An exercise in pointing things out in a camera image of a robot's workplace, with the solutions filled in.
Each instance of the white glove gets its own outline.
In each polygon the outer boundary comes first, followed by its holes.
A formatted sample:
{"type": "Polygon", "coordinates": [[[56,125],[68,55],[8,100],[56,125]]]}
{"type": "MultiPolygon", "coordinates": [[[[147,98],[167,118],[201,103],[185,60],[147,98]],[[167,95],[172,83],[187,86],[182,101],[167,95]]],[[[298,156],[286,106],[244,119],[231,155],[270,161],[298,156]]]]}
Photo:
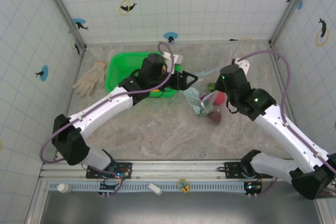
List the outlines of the white glove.
{"type": "Polygon", "coordinates": [[[83,74],[82,78],[73,85],[76,89],[76,93],[80,92],[80,95],[90,95],[98,82],[100,86],[104,86],[105,71],[104,68],[107,64],[103,61],[96,61],[93,68],[83,74]]]}

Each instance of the gray floor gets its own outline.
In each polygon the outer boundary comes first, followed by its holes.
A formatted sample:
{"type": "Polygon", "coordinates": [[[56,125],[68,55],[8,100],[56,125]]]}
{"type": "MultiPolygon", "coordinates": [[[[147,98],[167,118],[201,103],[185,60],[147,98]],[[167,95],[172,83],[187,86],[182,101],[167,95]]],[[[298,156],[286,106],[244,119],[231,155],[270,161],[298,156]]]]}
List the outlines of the gray floor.
{"type": "MultiPolygon", "coordinates": [[[[174,53],[184,56],[183,70],[191,73],[226,66],[232,58],[267,48],[267,43],[250,41],[172,45],[174,53]]],[[[89,47],[78,77],[96,60],[110,62],[120,52],[155,50],[156,45],[89,47]]],[[[251,86],[265,89],[280,102],[281,93],[269,55],[253,57],[250,63],[247,78],[251,86]]],[[[210,75],[195,86],[205,91],[207,83],[216,78],[217,74],[210,75]]],[[[89,97],[74,93],[69,115],[85,109],[105,95],[107,91],[98,87],[89,97]]],[[[222,109],[221,123],[213,125],[208,118],[194,115],[180,92],[171,99],[145,99],[99,127],[87,143],[91,147],[104,148],[116,159],[231,159],[242,158],[252,149],[277,157],[289,157],[274,138],[255,122],[222,109]]]]}
{"type": "Polygon", "coordinates": [[[286,182],[258,198],[238,193],[49,192],[45,224],[319,224],[315,201],[301,197],[286,182]]]}

